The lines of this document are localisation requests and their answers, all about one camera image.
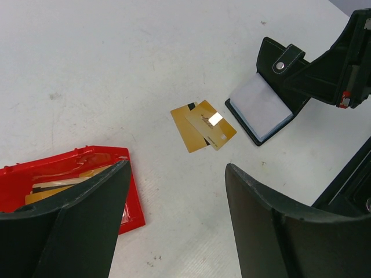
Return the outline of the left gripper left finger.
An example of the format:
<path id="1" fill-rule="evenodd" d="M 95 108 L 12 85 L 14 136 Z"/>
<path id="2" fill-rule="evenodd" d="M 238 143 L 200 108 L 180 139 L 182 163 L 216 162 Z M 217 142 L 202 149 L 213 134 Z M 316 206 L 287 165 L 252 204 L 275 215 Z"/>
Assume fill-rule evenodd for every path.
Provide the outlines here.
<path id="1" fill-rule="evenodd" d="M 39 202 L 1 214 L 2 277 L 108 277 L 130 185 L 122 160 Z"/>

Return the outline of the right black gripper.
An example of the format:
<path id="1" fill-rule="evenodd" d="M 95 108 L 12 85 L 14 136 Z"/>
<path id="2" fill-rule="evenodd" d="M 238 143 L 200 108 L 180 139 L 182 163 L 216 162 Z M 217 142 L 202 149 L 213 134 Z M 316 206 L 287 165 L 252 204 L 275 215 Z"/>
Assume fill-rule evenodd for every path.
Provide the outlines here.
<path id="1" fill-rule="evenodd" d="M 353 11 L 334 44 L 284 81 L 287 89 L 339 108 L 356 108 L 370 95 L 370 9 Z"/>

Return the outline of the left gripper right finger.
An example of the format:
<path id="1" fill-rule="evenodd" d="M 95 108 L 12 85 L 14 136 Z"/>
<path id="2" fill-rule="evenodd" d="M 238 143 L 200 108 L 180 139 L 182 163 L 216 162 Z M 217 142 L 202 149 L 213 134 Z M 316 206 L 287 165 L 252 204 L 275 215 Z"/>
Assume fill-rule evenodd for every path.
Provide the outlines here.
<path id="1" fill-rule="evenodd" d="M 225 168 L 225 188 L 243 277 L 369 277 L 370 216 L 302 204 Z"/>

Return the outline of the black card holder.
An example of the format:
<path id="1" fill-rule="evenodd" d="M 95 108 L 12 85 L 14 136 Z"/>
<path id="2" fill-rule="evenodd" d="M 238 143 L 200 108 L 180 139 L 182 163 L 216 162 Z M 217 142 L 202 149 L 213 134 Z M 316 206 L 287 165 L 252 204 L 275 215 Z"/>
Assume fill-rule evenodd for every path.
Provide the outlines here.
<path id="1" fill-rule="evenodd" d="M 257 72 L 225 101 L 246 134 L 257 146 L 287 126 L 304 108 L 309 97 L 284 87 L 284 81 L 309 65 L 305 52 L 284 47 L 265 37 L 257 56 Z"/>

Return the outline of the gold card front up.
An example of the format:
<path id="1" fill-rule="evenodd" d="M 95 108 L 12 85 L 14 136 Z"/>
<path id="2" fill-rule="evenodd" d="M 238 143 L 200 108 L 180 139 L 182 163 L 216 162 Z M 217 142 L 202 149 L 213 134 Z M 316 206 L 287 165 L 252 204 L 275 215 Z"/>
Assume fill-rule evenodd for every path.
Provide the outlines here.
<path id="1" fill-rule="evenodd" d="M 237 133 L 207 100 L 196 105 L 185 118 L 217 151 Z"/>

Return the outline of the gold card stripe up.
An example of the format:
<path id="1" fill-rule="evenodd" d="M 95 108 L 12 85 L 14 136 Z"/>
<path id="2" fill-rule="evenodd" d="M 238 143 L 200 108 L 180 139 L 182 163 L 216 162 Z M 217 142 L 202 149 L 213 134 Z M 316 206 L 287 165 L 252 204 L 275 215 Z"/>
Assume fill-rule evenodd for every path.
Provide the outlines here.
<path id="1" fill-rule="evenodd" d="M 197 102 L 189 103 L 182 107 L 173 109 L 170 112 L 189 153 L 195 152 L 209 145 L 197 129 L 195 129 L 186 119 L 186 115 L 197 105 Z"/>

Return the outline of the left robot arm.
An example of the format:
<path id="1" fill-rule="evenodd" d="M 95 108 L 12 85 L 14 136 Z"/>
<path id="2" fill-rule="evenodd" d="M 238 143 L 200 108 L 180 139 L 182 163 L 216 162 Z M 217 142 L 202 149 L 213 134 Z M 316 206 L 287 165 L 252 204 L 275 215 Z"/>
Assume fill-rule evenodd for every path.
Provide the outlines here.
<path id="1" fill-rule="evenodd" d="M 312 206 L 236 165 L 225 185 L 243 277 L 370 276 L 370 144 Z M 89 146 L 1 170 L 1 276 L 107 277 L 144 224 L 126 148 Z"/>

